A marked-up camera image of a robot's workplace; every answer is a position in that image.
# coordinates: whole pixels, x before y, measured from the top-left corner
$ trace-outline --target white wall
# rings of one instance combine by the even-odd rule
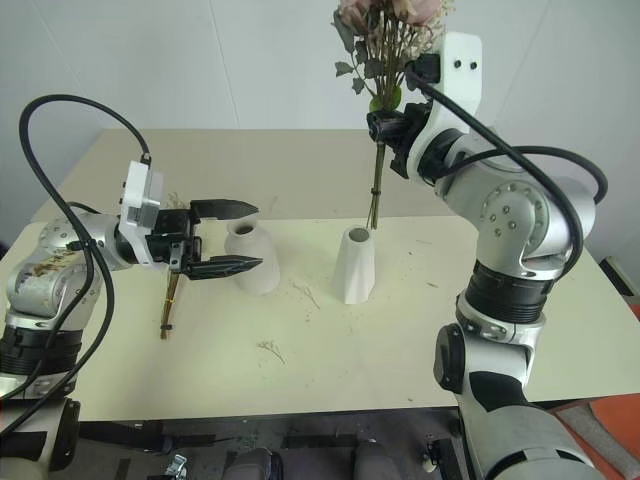
[[[0,0],[0,240],[11,242],[44,200],[16,134],[21,108],[44,93],[95,98],[139,128],[364,128],[368,99],[334,76],[345,55],[329,25],[336,4]],[[598,257],[640,224],[624,209],[637,203],[638,5],[457,0],[447,21],[482,37],[482,120],[514,142],[574,148],[610,175],[613,193],[589,243]],[[56,181],[114,126],[77,106],[38,117],[34,142]]]

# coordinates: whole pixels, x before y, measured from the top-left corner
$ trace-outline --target flower bouquet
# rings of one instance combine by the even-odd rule
[[[350,75],[351,88],[371,95],[369,111],[394,110],[402,100],[404,66],[433,47],[444,31],[449,0],[341,0],[333,12],[348,61],[335,63],[336,77]],[[376,145],[367,228],[377,229],[385,145]]]

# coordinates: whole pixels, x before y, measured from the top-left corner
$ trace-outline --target green leaf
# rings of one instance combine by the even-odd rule
[[[336,27],[338,35],[340,35],[340,39],[344,44],[344,49],[349,53],[353,53],[355,49],[355,45],[353,43],[353,32],[342,22],[338,10],[333,12],[333,26]]]
[[[376,95],[369,102],[369,111],[377,112],[378,110],[382,110],[382,102],[380,101],[380,97]]]
[[[374,96],[369,102],[369,111],[377,112],[378,110],[395,110],[402,101],[402,88],[396,86],[393,89],[393,95],[391,97],[391,105],[383,105],[382,100],[377,95]]]
[[[360,77],[353,79],[353,85],[351,86],[351,88],[353,88],[353,91],[356,92],[356,95],[360,95],[360,92],[364,90],[364,87],[364,80],[362,80]]]
[[[364,40],[356,42],[356,62],[358,65],[362,65],[369,59],[369,52],[367,52],[367,43]]]
[[[353,67],[349,65],[347,62],[336,62],[336,77],[344,75],[346,73],[353,72]]]
[[[389,110],[395,110],[400,105],[402,101],[402,88],[396,85],[393,89],[393,95],[391,97],[391,105],[389,105]]]
[[[382,62],[377,58],[370,58],[364,62],[364,78],[374,78],[382,75]]]

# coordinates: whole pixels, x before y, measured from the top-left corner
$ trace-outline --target orange object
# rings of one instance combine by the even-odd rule
[[[604,397],[591,402],[591,409],[598,421],[629,453],[640,460],[640,394]],[[595,467],[608,480],[624,480],[596,450],[564,424],[593,461]]]

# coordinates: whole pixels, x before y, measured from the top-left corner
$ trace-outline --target metal clamp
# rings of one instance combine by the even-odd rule
[[[174,478],[175,480],[185,480],[187,478],[186,465],[187,457],[176,454],[164,474]]]

